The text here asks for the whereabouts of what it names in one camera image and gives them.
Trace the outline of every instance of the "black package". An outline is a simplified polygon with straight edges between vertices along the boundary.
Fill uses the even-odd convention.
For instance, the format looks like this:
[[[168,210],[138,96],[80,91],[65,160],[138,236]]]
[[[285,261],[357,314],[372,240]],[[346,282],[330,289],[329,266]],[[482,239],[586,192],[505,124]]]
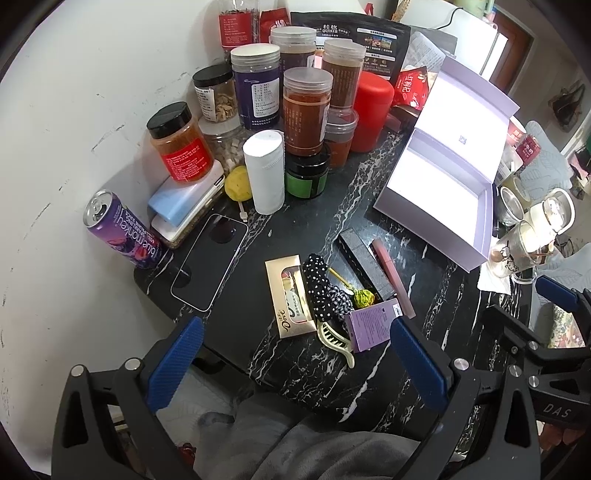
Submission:
[[[363,69],[396,84],[410,42],[409,26],[344,12],[292,12],[291,24],[314,28],[316,47],[321,50],[327,38],[350,38],[367,47]]]
[[[394,297],[394,288],[388,277],[355,230],[350,228],[341,232],[339,246],[365,288],[382,301]]]

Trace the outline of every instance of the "black lid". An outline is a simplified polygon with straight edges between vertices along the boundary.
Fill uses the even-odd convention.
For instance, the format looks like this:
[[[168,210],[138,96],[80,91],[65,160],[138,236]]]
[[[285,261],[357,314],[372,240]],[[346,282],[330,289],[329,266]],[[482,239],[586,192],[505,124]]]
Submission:
[[[207,88],[227,82],[232,77],[234,77],[232,67],[227,63],[218,63],[199,70],[193,75],[193,84],[197,88]]]
[[[165,138],[178,132],[189,123],[193,115],[185,102],[171,103],[161,108],[148,120],[148,130],[152,138]]]
[[[322,146],[320,153],[311,157],[298,157],[285,152],[285,169],[290,173],[302,177],[322,175],[330,167],[330,150],[326,144]]]

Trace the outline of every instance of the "dark green jar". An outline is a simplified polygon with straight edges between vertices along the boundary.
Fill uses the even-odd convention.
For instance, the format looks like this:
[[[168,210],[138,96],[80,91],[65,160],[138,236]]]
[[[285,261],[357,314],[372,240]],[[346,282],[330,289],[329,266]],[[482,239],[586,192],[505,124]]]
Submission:
[[[324,191],[330,170],[330,150],[325,144],[312,157],[285,152],[285,189],[294,197],[313,199]]]

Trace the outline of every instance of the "black snack bag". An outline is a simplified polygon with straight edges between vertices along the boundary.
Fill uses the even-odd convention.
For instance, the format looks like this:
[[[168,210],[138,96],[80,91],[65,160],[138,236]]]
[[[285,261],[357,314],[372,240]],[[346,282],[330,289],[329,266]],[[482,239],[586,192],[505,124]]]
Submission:
[[[291,24],[314,28],[319,50],[327,38],[350,38],[367,47],[363,69],[396,84],[410,42],[409,26],[345,12],[292,12]]]

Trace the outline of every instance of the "pink tube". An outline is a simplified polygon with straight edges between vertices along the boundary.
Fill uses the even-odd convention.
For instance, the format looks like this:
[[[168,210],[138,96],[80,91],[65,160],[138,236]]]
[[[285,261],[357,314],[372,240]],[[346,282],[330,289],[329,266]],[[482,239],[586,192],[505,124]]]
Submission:
[[[402,312],[410,319],[415,318],[417,314],[414,313],[413,304],[410,303],[410,298],[408,298],[407,291],[404,288],[402,280],[400,279],[400,275],[398,275],[398,271],[396,270],[396,265],[394,265],[394,261],[390,257],[388,250],[386,250],[386,247],[379,238],[376,238],[373,242],[371,242],[371,245],[378,256],[378,260],[381,263],[382,268],[386,272],[388,280],[398,295],[398,301],[400,302]]]

